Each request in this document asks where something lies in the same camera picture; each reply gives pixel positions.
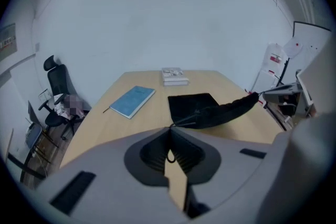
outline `chair seat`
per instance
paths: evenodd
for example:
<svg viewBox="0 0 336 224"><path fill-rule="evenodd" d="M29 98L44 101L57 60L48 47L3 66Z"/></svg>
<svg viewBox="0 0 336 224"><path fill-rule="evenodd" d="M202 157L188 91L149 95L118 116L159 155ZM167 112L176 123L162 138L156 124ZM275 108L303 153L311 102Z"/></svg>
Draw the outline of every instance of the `chair seat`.
<svg viewBox="0 0 336 224"><path fill-rule="evenodd" d="M47 116L45 123L51 127L57 127L61 124L66 124L66 119L62 116L56 114L56 112L51 112Z"/></svg>

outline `whiteboard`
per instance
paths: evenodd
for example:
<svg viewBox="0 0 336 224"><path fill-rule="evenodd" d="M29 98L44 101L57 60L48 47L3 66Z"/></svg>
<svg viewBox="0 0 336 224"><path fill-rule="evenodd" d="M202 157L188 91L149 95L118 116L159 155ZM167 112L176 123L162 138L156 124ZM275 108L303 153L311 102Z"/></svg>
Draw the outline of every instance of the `whiteboard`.
<svg viewBox="0 0 336 224"><path fill-rule="evenodd" d="M293 36L300 40L303 48L298 55L289 59L284 77L281 80L283 84L296 81L296 70L303 70L312 62L331 38L331 31L316 25L294 22Z"/></svg>

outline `red label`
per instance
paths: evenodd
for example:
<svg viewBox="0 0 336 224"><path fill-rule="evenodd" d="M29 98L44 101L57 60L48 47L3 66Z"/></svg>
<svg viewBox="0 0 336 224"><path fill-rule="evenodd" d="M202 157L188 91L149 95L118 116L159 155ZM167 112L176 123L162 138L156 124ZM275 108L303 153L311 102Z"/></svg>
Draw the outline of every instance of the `red label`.
<svg viewBox="0 0 336 224"><path fill-rule="evenodd" d="M274 56L271 56L270 59L271 59L272 61L274 61L274 62L280 63L280 60L277 59L277 58L275 58Z"/></svg>

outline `book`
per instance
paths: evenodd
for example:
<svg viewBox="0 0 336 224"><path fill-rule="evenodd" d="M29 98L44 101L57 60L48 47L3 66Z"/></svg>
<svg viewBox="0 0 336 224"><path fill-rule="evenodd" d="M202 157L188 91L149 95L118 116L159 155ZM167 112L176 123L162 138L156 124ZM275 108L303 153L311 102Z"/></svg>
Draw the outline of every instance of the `book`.
<svg viewBox="0 0 336 224"><path fill-rule="evenodd" d="M170 67L170 68L162 68L162 80L164 86L172 86L172 85L188 85L189 79L184 75L184 72L181 68L178 67Z"/></svg>
<svg viewBox="0 0 336 224"><path fill-rule="evenodd" d="M189 81L181 80L181 81L164 81L164 86L180 86L180 85L188 85Z"/></svg>
<svg viewBox="0 0 336 224"><path fill-rule="evenodd" d="M154 89L134 86L122 97L112 103L110 109L131 119L154 93Z"/></svg>

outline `chair armrest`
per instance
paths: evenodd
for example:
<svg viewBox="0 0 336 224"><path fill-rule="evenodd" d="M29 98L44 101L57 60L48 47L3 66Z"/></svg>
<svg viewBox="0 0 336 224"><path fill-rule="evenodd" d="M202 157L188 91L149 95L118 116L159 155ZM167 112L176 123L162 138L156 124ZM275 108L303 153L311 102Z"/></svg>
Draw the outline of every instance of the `chair armrest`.
<svg viewBox="0 0 336 224"><path fill-rule="evenodd" d="M38 108L39 110L41 110L42 108L45 108L47 106L48 100L44 101L44 103Z"/></svg>
<svg viewBox="0 0 336 224"><path fill-rule="evenodd" d="M57 100L56 102L54 103L54 105L57 105L59 102L63 101L64 98L67 96L66 93L63 93Z"/></svg>

